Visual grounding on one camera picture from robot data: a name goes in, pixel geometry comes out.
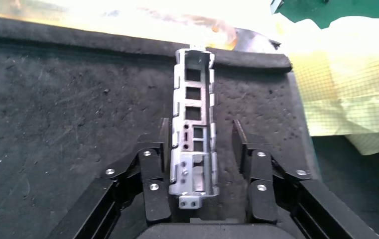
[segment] black rubber edge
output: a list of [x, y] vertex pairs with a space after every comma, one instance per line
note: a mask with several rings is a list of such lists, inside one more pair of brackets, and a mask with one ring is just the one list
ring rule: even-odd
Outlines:
[[[102, 52], [175, 57], [175, 52], [188, 45], [167, 41], [90, 32], [0, 18], [0, 42], [56, 48], [91, 48]], [[251, 68], [260, 72], [287, 73], [292, 70], [283, 54], [247, 53], [209, 48], [215, 63], [230, 67]]]

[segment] grid pattern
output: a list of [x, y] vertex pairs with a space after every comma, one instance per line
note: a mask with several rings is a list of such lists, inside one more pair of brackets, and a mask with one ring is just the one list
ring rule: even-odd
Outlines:
[[379, 152], [379, 32], [305, 29], [285, 48], [311, 136], [348, 135], [362, 154]]

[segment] green surface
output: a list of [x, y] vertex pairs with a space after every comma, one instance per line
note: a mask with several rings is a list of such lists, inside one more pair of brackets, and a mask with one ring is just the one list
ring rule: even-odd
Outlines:
[[280, 12], [291, 21], [313, 20], [320, 28], [343, 16], [379, 18], [379, 0], [285, 0]]

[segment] yellow plastic sheet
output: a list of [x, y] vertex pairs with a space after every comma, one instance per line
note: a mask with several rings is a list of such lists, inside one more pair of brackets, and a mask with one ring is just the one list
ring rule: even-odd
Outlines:
[[346, 135], [379, 152], [379, 19], [342, 17], [320, 30], [274, 16], [296, 75], [311, 136]]

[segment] machined aluminum part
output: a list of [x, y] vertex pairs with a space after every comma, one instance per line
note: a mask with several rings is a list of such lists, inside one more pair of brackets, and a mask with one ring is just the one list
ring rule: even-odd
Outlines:
[[214, 54], [199, 48], [176, 52], [169, 193], [179, 208], [198, 209], [217, 187]]

